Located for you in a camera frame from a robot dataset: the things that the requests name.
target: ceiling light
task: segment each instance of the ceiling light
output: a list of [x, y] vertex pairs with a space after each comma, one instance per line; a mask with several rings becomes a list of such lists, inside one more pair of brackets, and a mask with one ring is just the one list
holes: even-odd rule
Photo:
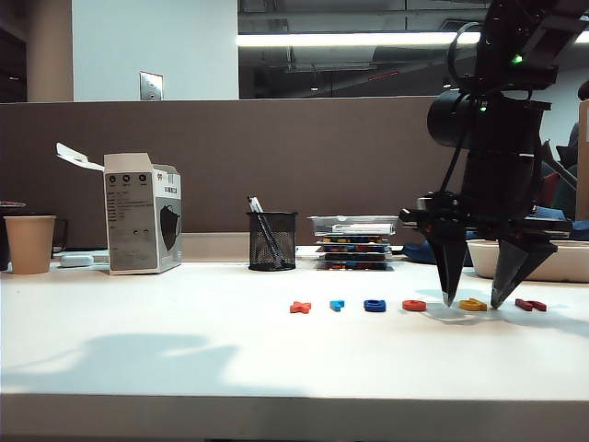
[[589, 30], [581, 32], [575, 43], [589, 43]]
[[[455, 32], [360, 32], [345, 34], [240, 34], [240, 47], [320, 47], [320, 46], [447, 46]], [[465, 32], [460, 44], [475, 44], [478, 32]], [[576, 43], [589, 43], [589, 31], [583, 32]]]
[[523, 61], [524, 61], [524, 57], [521, 54], [517, 53], [514, 56], [514, 58], [512, 59], [512, 64], [520, 64]]

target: brown paper cup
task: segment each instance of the brown paper cup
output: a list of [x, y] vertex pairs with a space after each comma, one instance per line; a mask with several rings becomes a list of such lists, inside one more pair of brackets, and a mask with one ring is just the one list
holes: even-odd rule
[[5, 216], [12, 273], [49, 272], [54, 215]]

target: table surface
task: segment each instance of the table surface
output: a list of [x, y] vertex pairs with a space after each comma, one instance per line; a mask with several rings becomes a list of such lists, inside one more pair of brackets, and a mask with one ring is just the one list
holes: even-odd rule
[[[153, 435], [146, 421], [161, 418], [164, 404], [184, 426], [168, 431], [159, 422], [160, 436], [471, 440], [476, 432], [477, 440], [519, 440], [510, 438], [516, 432], [549, 440], [580, 430], [589, 411], [589, 285], [524, 282], [500, 309], [469, 312], [458, 300], [488, 302], [491, 280], [465, 269], [447, 308], [435, 266], [396, 259], [393, 267], [317, 271], [306, 254], [297, 269], [279, 273], [244, 263], [185, 263], [135, 276], [109, 276], [104, 266], [3, 273], [3, 431]], [[521, 310], [517, 297], [548, 311]], [[345, 300], [341, 312], [329, 308], [331, 299]], [[387, 311], [365, 312], [365, 299], [385, 299]], [[404, 299], [427, 301], [428, 309], [405, 311]], [[291, 314], [296, 300], [312, 302], [311, 312]], [[116, 399], [127, 407], [126, 426], [101, 426]], [[68, 401], [96, 419], [61, 433], [40, 418], [59, 407], [71, 412]], [[149, 409], [137, 411], [142, 403]], [[208, 416], [197, 428], [186, 422], [187, 404]], [[346, 407], [339, 429], [321, 429]], [[247, 411], [244, 422], [218, 416], [230, 409]], [[402, 418], [390, 415], [399, 410]], [[313, 424], [268, 424], [265, 413]], [[362, 413], [370, 425], [357, 422]], [[424, 413], [430, 423], [418, 431]], [[500, 418], [507, 429], [489, 425]]]

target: pencil holder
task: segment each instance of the pencil holder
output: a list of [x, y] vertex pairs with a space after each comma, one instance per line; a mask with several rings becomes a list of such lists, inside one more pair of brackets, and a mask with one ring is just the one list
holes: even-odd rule
[[277, 272], [295, 268], [296, 212], [248, 212], [249, 269]]

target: light switch plate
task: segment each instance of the light switch plate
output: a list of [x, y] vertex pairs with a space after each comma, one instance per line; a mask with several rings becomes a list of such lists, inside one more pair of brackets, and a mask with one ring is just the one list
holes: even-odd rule
[[139, 95], [141, 100], [160, 101], [164, 99], [164, 76], [140, 72]]

